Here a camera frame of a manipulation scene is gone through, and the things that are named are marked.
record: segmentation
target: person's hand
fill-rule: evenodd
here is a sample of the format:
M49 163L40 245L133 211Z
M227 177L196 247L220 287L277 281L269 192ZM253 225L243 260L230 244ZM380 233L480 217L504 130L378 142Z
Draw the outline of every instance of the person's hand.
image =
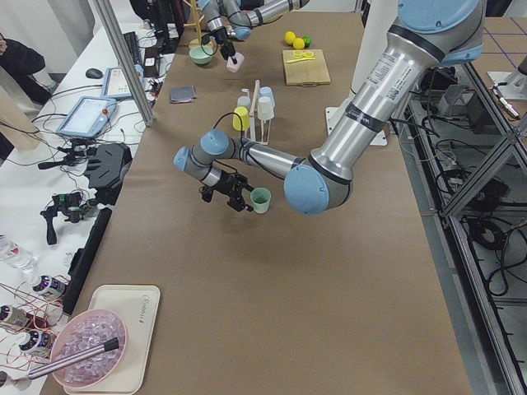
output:
M4 52L6 52L6 49L7 49L6 40L4 40L3 37L0 35L0 56L2 56Z

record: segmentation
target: white table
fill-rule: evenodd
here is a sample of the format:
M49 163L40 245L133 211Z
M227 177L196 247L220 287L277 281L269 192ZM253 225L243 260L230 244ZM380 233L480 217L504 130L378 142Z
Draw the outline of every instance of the white table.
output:
M142 29L138 24L122 24L123 32L135 31L140 46L149 46L152 40L143 37L149 36L150 31ZM174 55L165 55L161 59L160 74L157 80L162 80L163 74L166 73ZM104 29L100 29L94 35L94 38L83 51L79 59L75 62L70 72L65 76L61 84L55 91L55 95L39 115L60 113L67 114L82 96L100 96L100 87L87 87L84 89L72 88L79 86L100 85L102 79L94 80L85 76L88 68L94 67L105 72L108 67L117 66L117 59L112 51L108 37ZM64 117L43 117L36 119L34 125L41 130L50 131L43 133L43 139L50 146L63 146L65 141L60 136L53 133L60 125ZM137 149L137 144L141 140L142 131L145 128L138 107L133 100L120 101L114 114L111 117L110 125L113 127L105 132L101 139L105 142L125 142L130 146L132 155ZM73 224L64 222L65 217L59 213L54 218L54 229L57 233L58 242L55 245L47 245L46 242L46 223L40 215L40 211L49 204L51 197L55 193L70 193L71 191L81 188L85 191L86 198L93 198L95 190L88 190L88 179L82 175L85 164L75 167L63 167L77 174L69 178L66 173L61 171L60 167L54 167L48 170L39 170L36 163L40 161L61 160L65 154L59 152L54 159L50 159L56 150L50 150L44 143L33 151L19 151L17 149L9 155L8 159L0 166L0 231L8 235L12 240L24 248L34 252L39 258L36 274L49 274L52 276L67 276L69 264L73 254L83 248L91 227L95 222L97 211L91 211L84 221ZM13 162L20 164L34 164L28 166L15 165ZM9 286L19 286L25 281L24 275L12 269L7 265L2 266L2 275L0 282ZM13 295L0 288L1 304L16 304ZM0 352L5 353L14 341L13 336L8 336L0 328ZM5 357L0 355L2 363ZM4 369L13 378L21 377L24 371L16 369ZM40 392L45 378L37 379L31 383L28 389L21 392L12 386L2 388L3 394L37 394Z

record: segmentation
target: lime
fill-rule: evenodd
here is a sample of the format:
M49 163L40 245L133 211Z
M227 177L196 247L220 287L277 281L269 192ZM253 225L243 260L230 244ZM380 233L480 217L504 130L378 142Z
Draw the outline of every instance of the lime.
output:
M283 37L287 45L293 45L293 41L295 40L295 38L296 38L296 34L294 31L288 31Z
M293 48L294 49L304 49L305 48L304 39L301 39L300 37L296 37L293 41Z
M304 40L305 47L309 48L311 45L311 37L309 37L308 35L305 35L304 37L302 37L302 39Z

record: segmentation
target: computer mouse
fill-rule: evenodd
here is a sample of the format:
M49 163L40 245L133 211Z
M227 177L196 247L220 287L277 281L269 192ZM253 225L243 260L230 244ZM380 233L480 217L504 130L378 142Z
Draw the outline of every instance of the computer mouse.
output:
M93 78L94 80L98 80L99 78L102 78L103 73L98 68L88 68L86 70L86 77Z

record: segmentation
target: pink bowl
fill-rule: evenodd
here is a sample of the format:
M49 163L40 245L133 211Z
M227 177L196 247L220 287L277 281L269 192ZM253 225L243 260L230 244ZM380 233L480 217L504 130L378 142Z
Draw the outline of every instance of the pink bowl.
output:
M105 330L109 338L100 335ZM64 387L88 388L108 376L123 358L127 341L123 320L116 313L106 309L87 310L73 318L59 333L51 349L51 362L70 356L88 347L100 344L110 338L119 339L119 349L108 351L88 360L57 370L52 375Z

